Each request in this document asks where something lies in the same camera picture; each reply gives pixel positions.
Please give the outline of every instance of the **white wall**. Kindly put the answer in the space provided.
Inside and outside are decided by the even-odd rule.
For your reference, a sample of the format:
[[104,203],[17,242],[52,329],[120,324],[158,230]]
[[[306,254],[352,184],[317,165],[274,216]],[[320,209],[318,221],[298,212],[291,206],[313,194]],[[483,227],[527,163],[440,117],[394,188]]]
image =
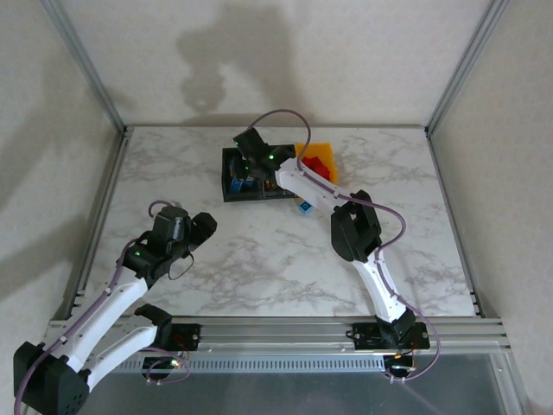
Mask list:
[[553,2],[511,0],[434,138],[479,293],[553,413]]
[[425,124],[488,1],[62,2],[125,123],[244,125]]
[[76,271],[116,134],[36,0],[0,12],[0,413]]

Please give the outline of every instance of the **blue block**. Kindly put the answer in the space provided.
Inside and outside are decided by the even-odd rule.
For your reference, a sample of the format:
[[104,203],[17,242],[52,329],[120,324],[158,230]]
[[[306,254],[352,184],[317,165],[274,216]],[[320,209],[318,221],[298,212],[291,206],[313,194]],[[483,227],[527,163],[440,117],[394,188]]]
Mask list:
[[232,195],[240,193],[240,189],[242,188],[242,181],[237,179],[232,179],[230,193]]
[[298,207],[300,208],[300,212],[302,212],[303,214],[308,214],[313,209],[308,201],[303,201]]

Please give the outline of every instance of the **small blue box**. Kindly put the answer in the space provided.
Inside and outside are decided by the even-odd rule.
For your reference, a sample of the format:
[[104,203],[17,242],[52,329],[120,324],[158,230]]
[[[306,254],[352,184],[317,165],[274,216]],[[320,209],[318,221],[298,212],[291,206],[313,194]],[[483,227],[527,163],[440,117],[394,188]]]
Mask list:
[[313,209],[308,201],[303,201],[298,207],[300,208],[300,212],[302,212],[303,214],[308,214]]

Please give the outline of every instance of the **wire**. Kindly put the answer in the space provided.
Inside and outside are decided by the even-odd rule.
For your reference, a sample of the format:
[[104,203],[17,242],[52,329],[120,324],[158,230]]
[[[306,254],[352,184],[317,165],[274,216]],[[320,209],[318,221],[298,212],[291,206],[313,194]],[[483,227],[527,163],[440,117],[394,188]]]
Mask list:
[[167,272],[167,276],[168,278],[171,280],[171,281],[176,281],[177,279],[179,279],[180,277],[182,277],[184,274],[186,274],[190,268],[192,268],[192,265],[194,265],[194,255],[192,253],[189,253],[190,255],[190,258],[192,258],[192,264],[190,264],[188,266],[188,268],[186,270],[184,270],[181,275],[179,275],[178,277],[175,277],[175,278],[171,278],[171,269],[169,268],[169,271]]
[[416,349],[416,343],[413,344],[413,348],[411,350],[407,350],[406,352],[401,353],[402,356],[406,356],[409,353],[414,354]]
[[[153,201],[148,206],[148,215],[152,216],[151,209],[157,205],[157,204],[163,204],[166,206],[173,206],[168,201]],[[121,278],[121,272],[123,271],[123,261],[124,256],[129,250],[129,248],[134,244],[138,239],[132,239],[124,246],[123,250],[121,251],[121,255],[119,255],[119,258],[115,265],[115,271],[113,272],[113,277],[111,278],[111,282],[108,284],[107,288],[105,288],[100,296],[92,303],[92,305],[86,310],[82,316],[80,316],[77,321],[66,330],[66,332],[61,335],[49,348],[47,348],[39,357],[36,359],[36,361],[33,362],[33,364],[29,367],[29,370],[25,373],[23,376],[22,381],[19,384],[19,387],[17,388],[16,393],[16,402],[14,403],[14,414],[20,415],[21,414],[21,404],[23,400],[23,394],[25,393],[25,390],[27,389],[27,386],[29,384],[29,381],[31,377],[33,376],[33,373],[35,370],[41,365],[41,363],[49,356],[51,355],[55,350],[57,350],[61,345],[65,344],[67,340],[75,334],[75,332],[80,329],[85,322],[88,321],[88,319],[99,309],[99,307],[104,303],[104,301],[110,296],[110,293],[113,291],[114,287],[118,284],[119,279]]]
[[382,280],[382,282],[383,282],[385,288],[387,289],[387,291],[390,293],[390,296],[391,297],[396,297],[396,299],[401,304],[403,304],[407,309],[411,310],[415,315],[417,315],[427,326],[429,326],[432,329],[432,332],[434,333],[435,341],[436,341],[436,352],[435,352],[434,359],[432,359],[430,364],[428,364],[428,366],[426,366],[421,372],[419,372],[419,373],[417,373],[413,376],[410,376],[409,378],[407,378],[405,380],[406,381],[407,380],[415,380],[416,378],[421,377],[422,375],[427,373],[435,365],[435,363],[438,361],[438,359],[440,358],[440,353],[442,352],[442,339],[441,339],[440,334],[438,333],[438,330],[436,329],[435,325],[426,316],[424,316],[421,311],[419,311],[417,308],[415,308],[414,306],[409,304],[403,297],[401,297],[399,294],[397,294],[390,287],[390,285],[388,284],[388,281],[385,278],[384,271],[382,270],[382,265],[380,264],[380,260],[379,260],[380,253],[386,247],[388,247],[392,244],[395,244],[398,240],[400,240],[405,235],[405,231],[407,230],[407,223],[405,222],[405,218],[399,212],[392,209],[391,207],[387,207],[387,206],[380,205],[378,203],[373,203],[373,202],[370,202],[370,201],[363,201],[361,199],[356,199],[356,198],[348,196],[348,195],[336,194],[334,188],[329,187],[325,183],[319,182],[315,177],[311,176],[303,168],[304,166],[302,164],[303,155],[305,154],[305,152],[308,149],[309,144],[311,143],[311,126],[309,125],[309,122],[307,121],[307,119],[305,119],[305,117],[303,117],[303,115],[301,115],[299,112],[294,111],[294,110],[289,110],[289,109],[286,109],[286,108],[269,111],[269,112],[266,112],[265,114],[259,116],[258,118],[256,118],[249,125],[248,129],[255,126],[262,119],[264,119],[266,117],[269,117],[272,114],[276,114],[278,112],[286,112],[288,114],[295,115],[305,124],[305,127],[306,127],[307,132],[308,132],[308,137],[305,141],[305,144],[303,145],[302,151],[300,151],[300,154],[296,158],[297,168],[298,168],[298,170],[300,170],[303,173],[304,176],[306,176],[311,182],[313,182],[314,184],[316,184],[317,186],[319,186],[323,190],[326,190],[329,194],[335,195],[335,197],[337,197],[339,199],[342,199],[342,200],[345,200],[345,201],[350,201],[352,203],[357,203],[359,205],[364,205],[364,206],[367,206],[369,208],[375,208],[375,209],[383,210],[383,211],[387,212],[388,214],[394,215],[399,220],[399,222],[401,223],[401,230],[397,233],[397,235],[395,237],[388,240],[387,242],[385,242],[384,244],[382,244],[381,246],[379,246],[377,248],[377,250],[374,253],[374,258],[375,258],[375,262],[376,262],[376,265],[377,265],[378,274],[380,276],[380,279]]
[[181,337],[181,335],[173,335],[173,341],[178,344],[182,349],[181,357],[186,353],[187,359],[190,360],[190,352],[188,351],[187,347],[184,345],[184,339]]
[[153,208],[155,205],[173,206],[173,204],[172,204],[172,203],[169,203],[168,201],[162,201],[162,200],[152,201],[152,202],[150,203],[150,205],[148,206],[148,216],[149,216],[150,218],[153,218],[153,217],[154,217],[154,214],[152,213],[152,208]]
[[[154,347],[148,347],[148,348],[143,348],[141,351],[143,352],[157,352],[157,353],[161,353],[161,354],[165,354],[166,356],[168,357],[172,357],[173,359],[179,361],[186,369],[187,369],[187,374],[185,374],[184,376],[181,376],[180,378],[178,379],[172,379],[172,380],[157,380],[156,381],[156,385],[158,386],[161,386],[161,385],[168,385],[170,383],[177,383],[177,382],[181,382],[183,380],[185,380],[188,376],[190,376],[191,374],[191,371],[190,371],[190,363],[186,360],[186,359],[182,359],[180,356],[178,356],[177,354],[174,354],[174,353],[171,353],[169,352],[168,350],[163,350],[162,348],[154,348]],[[154,367],[156,367],[157,365],[160,365],[164,362],[164,360],[160,359],[159,361],[155,361],[149,368],[148,368],[148,372],[146,372],[146,381],[148,382],[148,384],[150,385],[151,384],[151,377],[150,375],[152,374],[152,370],[154,370]]]

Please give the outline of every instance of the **yellow block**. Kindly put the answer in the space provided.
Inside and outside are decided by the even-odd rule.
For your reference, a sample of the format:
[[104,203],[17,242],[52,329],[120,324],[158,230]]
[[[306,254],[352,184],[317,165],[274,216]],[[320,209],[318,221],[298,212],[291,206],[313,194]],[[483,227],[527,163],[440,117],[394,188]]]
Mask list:
[[[296,155],[299,156],[305,144],[295,144]],[[311,143],[308,150],[303,155],[304,157],[319,157],[319,160],[330,171],[330,182],[338,184],[338,170],[334,164],[332,155],[332,146],[330,143]]]

